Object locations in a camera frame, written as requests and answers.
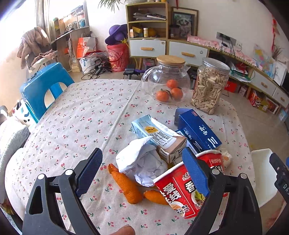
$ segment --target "wooden lid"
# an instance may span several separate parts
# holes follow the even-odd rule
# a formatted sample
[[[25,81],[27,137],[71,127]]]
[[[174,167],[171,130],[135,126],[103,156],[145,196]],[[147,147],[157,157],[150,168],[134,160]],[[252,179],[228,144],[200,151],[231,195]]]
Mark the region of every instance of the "wooden lid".
[[[158,56],[157,61],[161,64],[171,66],[182,66],[185,63],[185,60],[183,58],[169,55]]]

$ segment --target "framed picture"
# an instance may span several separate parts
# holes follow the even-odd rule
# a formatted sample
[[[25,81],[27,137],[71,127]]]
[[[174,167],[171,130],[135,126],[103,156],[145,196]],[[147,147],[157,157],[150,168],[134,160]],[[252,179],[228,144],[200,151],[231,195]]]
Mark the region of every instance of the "framed picture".
[[[199,11],[189,8],[172,7],[172,24],[180,26],[180,37],[187,38],[187,35],[198,35]]]

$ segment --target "yellow label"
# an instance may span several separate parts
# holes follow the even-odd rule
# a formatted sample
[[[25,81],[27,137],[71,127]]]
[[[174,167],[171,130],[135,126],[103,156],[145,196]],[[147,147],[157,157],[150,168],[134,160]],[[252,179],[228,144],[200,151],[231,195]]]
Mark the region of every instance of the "yellow label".
[[[150,133],[157,132],[158,129],[156,129],[156,128],[153,127],[153,126],[147,126],[147,127],[145,128],[145,131],[150,134]]]

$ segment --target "red bucket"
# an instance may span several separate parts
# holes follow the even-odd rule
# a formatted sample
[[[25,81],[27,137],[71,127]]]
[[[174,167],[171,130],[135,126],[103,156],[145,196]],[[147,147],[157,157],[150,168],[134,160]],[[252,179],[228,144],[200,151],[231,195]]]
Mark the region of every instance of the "red bucket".
[[[124,71],[129,63],[128,46],[125,43],[107,45],[109,62],[113,72]]]

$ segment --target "tangerine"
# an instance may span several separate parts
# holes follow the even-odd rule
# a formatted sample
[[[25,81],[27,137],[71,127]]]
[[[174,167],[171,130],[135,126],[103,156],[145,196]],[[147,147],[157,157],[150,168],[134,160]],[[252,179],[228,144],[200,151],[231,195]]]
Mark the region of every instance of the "tangerine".
[[[179,83],[177,80],[175,79],[170,79],[167,81],[166,86],[170,89],[176,88],[178,87]]]
[[[171,94],[175,100],[180,100],[183,97],[182,90],[180,88],[177,88],[177,87],[171,89]]]
[[[160,91],[156,92],[155,98],[160,102],[167,102],[170,98],[170,95],[168,91],[161,89]]]

